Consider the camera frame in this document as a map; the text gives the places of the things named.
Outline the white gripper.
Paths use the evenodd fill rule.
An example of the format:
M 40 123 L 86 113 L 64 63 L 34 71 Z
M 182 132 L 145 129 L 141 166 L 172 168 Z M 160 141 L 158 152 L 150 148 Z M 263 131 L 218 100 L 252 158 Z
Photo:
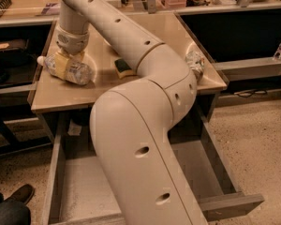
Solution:
M 56 28 L 57 45 L 65 52 L 72 54 L 76 60 L 82 61 L 85 55 L 84 49 L 89 40 L 88 28 L 89 25 L 86 23 L 70 26 L 59 24 Z M 58 78 L 62 80 L 67 78 L 70 60 L 71 57 L 68 54 L 57 52 L 54 55 L 55 74 Z

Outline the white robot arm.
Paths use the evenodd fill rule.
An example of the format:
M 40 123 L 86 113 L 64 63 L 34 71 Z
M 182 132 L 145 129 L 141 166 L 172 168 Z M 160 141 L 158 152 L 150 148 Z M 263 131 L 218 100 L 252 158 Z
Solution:
M 197 80 L 169 45 L 104 0 L 62 0 L 60 25 L 82 18 L 137 73 L 101 95 L 90 117 L 96 155 L 126 225 L 208 225 L 168 132 L 190 111 Z

